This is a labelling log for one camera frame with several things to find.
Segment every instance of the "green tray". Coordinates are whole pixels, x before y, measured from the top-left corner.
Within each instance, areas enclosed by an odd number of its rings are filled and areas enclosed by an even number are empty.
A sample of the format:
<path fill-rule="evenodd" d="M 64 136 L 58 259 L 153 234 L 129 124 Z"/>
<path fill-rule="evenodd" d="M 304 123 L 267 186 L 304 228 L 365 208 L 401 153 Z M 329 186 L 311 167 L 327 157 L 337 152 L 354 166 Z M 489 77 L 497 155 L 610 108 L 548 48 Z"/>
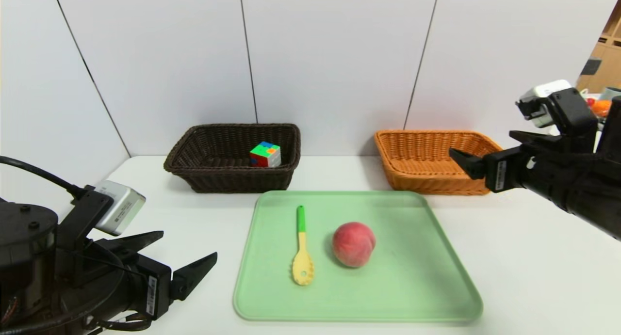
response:
<path fill-rule="evenodd" d="M 306 209 L 310 286 L 291 277 L 295 210 Z M 366 266 L 333 257 L 332 234 L 362 222 L 377 243 Z M 468 322 L 483 302 L 425 198 L 409 191 L 270 191 L 257 201 L 233 295 L 253 321 Z"/>

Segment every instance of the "label sticker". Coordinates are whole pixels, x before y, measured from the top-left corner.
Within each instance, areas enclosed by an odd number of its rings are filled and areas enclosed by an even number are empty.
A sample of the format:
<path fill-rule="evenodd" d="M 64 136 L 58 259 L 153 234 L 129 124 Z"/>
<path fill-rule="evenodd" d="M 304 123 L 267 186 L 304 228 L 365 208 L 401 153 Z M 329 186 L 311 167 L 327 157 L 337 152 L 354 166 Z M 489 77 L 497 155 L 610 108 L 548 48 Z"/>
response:
<path fill-rule="evenodd" d="M 507 173 L 507 161 L 498 162 L 498 171 L 496 172 L 496 190 L 504 189 L 504 180 Z"/>
<path fill-rule="evenodd" d="M 149 286 L 147 289 L 147 313 L 155 314 L 155 294 L 157 293 L 157 278 L 149 276 Z"/>

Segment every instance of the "white table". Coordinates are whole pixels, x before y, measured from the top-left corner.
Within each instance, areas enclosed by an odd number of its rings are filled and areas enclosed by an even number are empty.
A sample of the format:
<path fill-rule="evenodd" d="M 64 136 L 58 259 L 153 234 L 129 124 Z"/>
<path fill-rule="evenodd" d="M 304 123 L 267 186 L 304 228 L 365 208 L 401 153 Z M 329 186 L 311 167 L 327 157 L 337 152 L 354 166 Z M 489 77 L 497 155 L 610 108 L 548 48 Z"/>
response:
<path fill-rule="evenodd" d="M 258 194 L 197 194 L 164 171 L 164 157 L 129 159 L 110 180 L 147 204 L 124 236 L 164 230 L 143 253 L 173 269 L 217 251 L 219 260 L 148 334 L 183 335 L 585 335 L 618 334 L 621 242 L 526 190 L 428 196 L 483 298 L 467 326 L 250 322 L 232 306 Z M 379 158 L 303 157 L 290 190 L 388 190 Z M 93 233 L 94 238 L 104 234 Z"/>

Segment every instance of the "spatula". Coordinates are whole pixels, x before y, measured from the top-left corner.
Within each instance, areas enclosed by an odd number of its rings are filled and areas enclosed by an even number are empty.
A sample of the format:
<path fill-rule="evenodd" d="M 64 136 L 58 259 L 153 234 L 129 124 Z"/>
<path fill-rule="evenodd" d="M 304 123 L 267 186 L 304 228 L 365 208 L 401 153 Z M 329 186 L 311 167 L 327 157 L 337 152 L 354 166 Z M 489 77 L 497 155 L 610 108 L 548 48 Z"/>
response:
<path fill-rule="evenodd" d="M 304 207 L 297 207 L 297 244 L 298 250 L 293 258 L 293 280 L 300 286 L 308 286 L 315 277 L 315 266 L 306 250 L 306 218 Z"/>

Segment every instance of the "cube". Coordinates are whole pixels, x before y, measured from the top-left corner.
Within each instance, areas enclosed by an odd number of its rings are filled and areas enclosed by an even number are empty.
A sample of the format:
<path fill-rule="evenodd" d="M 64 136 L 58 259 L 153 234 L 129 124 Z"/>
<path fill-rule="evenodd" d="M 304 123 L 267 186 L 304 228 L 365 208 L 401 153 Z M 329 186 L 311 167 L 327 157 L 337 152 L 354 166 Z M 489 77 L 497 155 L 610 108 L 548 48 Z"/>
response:
<path fill-rule="evenodd" d="M 253 167 L 278 167 L 281 165 L 280 146 L 262 142 L 250 151 L 250 165 Z"/>

